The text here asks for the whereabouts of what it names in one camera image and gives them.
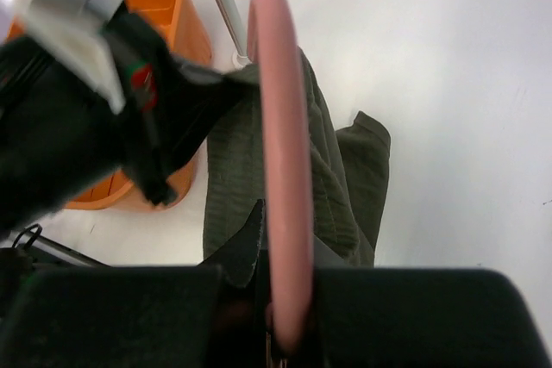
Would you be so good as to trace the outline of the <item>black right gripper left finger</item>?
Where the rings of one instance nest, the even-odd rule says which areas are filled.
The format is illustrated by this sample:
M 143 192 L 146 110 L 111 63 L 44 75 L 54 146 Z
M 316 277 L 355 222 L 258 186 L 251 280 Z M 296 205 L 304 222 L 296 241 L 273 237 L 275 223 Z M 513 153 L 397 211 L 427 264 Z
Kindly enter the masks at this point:
M 241 229 L 199 265 L 219 266 L 231 286 L 246 287 L 255 274 L 265 240 L 265 215 L 266 204 L 260 199 Z

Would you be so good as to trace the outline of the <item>dark green shorts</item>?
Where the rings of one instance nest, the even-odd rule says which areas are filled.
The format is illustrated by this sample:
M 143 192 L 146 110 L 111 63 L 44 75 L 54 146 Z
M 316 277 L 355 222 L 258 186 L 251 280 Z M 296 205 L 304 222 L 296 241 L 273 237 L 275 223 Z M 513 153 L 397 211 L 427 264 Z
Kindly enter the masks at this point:
M 346 263 L 370 266 L 391 137 L 364 113 L 335 129 L 303 52 L 288 64 L 290 91 L 269 75 L 269 60 L 233 73 L 245 95 L 208 134 L 204 255 L 222 247 L 265 201 L 270 250 L 279 263 L 305 261 L 319 239 Z

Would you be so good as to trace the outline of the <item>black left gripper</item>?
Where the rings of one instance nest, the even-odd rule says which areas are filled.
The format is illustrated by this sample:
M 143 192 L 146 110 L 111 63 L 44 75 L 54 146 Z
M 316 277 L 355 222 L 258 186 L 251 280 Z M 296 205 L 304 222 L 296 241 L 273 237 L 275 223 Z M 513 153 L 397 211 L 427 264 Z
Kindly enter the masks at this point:
M 245 95 L 233 73 L 173 55 L 137 13 L 117 13 L 104 34 L 125 97 L 119 114 L 29 36 L 2 45 L 3 234 L 119 170 L 152 205 L 172 203 L 169 177 Z

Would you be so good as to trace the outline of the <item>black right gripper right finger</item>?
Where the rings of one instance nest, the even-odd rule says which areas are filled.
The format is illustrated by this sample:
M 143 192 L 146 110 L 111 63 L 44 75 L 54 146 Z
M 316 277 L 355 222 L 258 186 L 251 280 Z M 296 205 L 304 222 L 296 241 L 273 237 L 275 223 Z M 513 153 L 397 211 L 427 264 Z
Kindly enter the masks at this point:
M 313 252 L 314 267 L 317 269 L 348 267 L 348 263 L 317 236 L 313 238 Z

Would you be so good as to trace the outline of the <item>pink wire hanger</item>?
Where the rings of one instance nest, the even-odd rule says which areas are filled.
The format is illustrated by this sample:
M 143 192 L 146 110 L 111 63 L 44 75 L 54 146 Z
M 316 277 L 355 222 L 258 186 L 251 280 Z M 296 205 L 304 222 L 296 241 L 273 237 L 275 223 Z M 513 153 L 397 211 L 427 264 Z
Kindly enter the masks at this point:
M 273 332 L 286 354 L 300 346 L 313 291 L 310 136 L 300 51 L 297 73 L 261 88 Z

